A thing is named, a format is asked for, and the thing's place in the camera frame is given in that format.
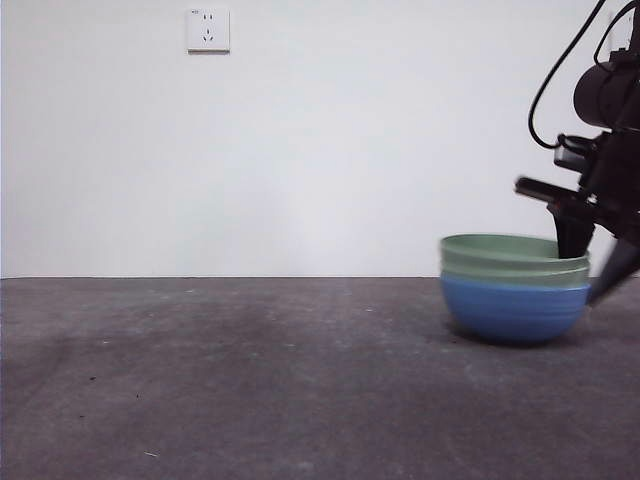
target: bowl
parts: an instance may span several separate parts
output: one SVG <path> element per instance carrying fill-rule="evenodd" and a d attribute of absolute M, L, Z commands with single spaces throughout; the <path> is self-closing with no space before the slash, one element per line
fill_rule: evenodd
<path fill-rule="evenodd" d="M 491 341 L 539 343 L 565 333 L 582 315 L 589 286 L 500 285 L 442 275 L 455 319 Z"/>
<path fill-rule="evenodd" d="M 557 243 L 515 235 L 469 234 L 440 242 L 443 275 L 505 285 L 579 287 L 589 256 L 558 258 Z"/>
<path fill-rule="evenodd" d="M 440 242 L 443 268 L 558 273 L 589 267 L 589 256 L 558 258 L 558 245 L 542 238 L 467 234 Z"/>

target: gray floor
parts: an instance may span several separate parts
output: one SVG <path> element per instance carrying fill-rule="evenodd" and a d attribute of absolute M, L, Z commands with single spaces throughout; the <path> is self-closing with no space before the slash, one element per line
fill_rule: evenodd
<path fill-rule="evenodd" d="M 539 348 L 434 280 L 10 280 L 3 480 L 640 478 L 640 283 Z"/>

